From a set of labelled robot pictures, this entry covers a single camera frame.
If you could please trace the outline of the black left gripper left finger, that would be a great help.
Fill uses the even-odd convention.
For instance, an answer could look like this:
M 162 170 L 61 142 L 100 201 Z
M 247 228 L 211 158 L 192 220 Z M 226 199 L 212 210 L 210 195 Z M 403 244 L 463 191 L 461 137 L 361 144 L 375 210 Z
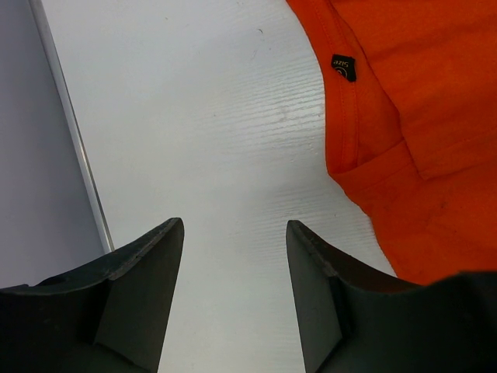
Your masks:
M 1 291 L 3 372 L 156 372 L 184 240 L 171 218 L 37 285 Z

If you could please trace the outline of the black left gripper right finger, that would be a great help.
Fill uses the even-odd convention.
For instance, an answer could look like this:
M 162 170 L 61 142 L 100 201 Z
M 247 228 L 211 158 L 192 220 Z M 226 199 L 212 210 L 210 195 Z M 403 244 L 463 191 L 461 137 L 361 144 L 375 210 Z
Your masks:
M 287 259 L 308 372 L 494 372 L 496 275 L 429 285 L 392 277 L 287 223 Z

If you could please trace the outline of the orange t shirt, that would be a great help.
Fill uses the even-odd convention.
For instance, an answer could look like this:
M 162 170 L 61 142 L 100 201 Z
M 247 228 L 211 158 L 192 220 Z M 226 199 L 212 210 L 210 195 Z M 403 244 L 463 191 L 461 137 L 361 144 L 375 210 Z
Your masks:
M 496 3 L 292 1 L 325 88 L 328 174 L 395 273 L 496 268 Z

